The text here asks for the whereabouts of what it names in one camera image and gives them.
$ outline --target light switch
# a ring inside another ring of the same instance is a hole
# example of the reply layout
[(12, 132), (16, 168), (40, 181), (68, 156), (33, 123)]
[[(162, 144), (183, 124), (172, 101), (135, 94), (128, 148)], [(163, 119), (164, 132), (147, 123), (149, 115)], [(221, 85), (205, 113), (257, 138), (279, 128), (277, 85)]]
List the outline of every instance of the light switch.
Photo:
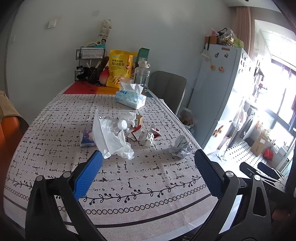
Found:
[(57, 23), (57, 20), (56, 19), (53, 20), (53, 21), (49, 21), (47, 28), (53, 28), (53, 27), (55, 27), (56, 23)]

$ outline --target crumpled paper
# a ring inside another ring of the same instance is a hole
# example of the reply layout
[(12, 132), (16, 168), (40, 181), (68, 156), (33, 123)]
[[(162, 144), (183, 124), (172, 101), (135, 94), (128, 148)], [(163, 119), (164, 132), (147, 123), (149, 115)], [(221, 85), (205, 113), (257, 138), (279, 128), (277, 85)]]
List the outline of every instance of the crumpled paper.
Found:
[(159, 129), (156, 128), (155, 124), (151, 124), (149, 132), (152, 132), (154, 135), (154, 139), (158, 137), (162, 137)]
[(154, 140), (154, 135), (152, 132), (148, 132), (146, 137), (146, 147), (152, 147)]
[(120, 120), (126, 120), (128, 126), (132, 125), (132, 127), (135, 127), (136, 116), (137, 115), (134, 112), (123, 112), (118, 114)]
[(178, 136), (175, 140), (174, 146), (170, 145), (168, 151), (173, 155), (179, 158), (184, 158), (185, 156), (189, 155), (190, 152), (193, 150), (190, 147), (191, 142), (186, 140), (186, 137), (183, 135)]
[(132, 140), (132, 141), (137, 141), (140, 138), (141, 135), (141, 130), (142, 130), (142, 126), (139, 125), (137, 128), (135, 129), (130, 129), (125, 133), (125, 136), (127, 139)]

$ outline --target gray chair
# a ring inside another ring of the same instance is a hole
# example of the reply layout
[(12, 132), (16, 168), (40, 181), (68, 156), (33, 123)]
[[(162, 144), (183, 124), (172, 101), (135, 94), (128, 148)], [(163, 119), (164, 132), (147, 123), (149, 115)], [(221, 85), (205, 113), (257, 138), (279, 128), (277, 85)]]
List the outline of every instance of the gray chair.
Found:
[(149, 78), (148, 88), (177, 114), (185, 93), (186, 79), (167, 72), (155, 71)]

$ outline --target tablecloth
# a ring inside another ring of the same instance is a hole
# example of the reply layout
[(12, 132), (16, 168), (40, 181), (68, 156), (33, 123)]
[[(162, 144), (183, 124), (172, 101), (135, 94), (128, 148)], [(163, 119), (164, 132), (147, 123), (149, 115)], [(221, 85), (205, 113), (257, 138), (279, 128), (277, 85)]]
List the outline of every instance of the tablecloth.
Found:
[[(111, 118), (132, 110), (115, 102), (112, 95), (63, 94), (28, 128), (11, 161), (4, 189), (5, 212), (22, 227), (35, 178), (73, 171), (96, 149), (79, 146), (80, 131), (92, 129), (96, 108)], [(147, 98), (136, 112), (144, 117), (142, 135), (154, 123), (162, 137), (150, 148), (144, 141), (130, 141), (135, 151), (130, 161), (118, 156), (105, 159), (79, 202), (107, 240), (169, 240), (166, 233), (204, 216), (217, 199), (194, 164), (200, 147), (178, 119), (157, 98)], [(184, 159), (167, 149), (179, 135), (190, 140), (193, 148)], [(75, 232), (61, 199), (56, 197), (56, 201), (67, 228)]]

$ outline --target snack bag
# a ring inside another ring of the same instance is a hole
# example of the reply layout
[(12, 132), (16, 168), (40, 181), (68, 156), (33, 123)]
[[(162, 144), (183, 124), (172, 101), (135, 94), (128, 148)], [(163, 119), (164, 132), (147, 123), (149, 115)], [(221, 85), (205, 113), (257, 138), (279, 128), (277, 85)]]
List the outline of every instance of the snack bag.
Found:
[(107, 86), (118, 87), (121, 77), (131, 77), (131, 67), (133, 63), (133, 56), (137, 53), (131, 53), (121, 50), (111, 50), (109, 59), (109, 73)]

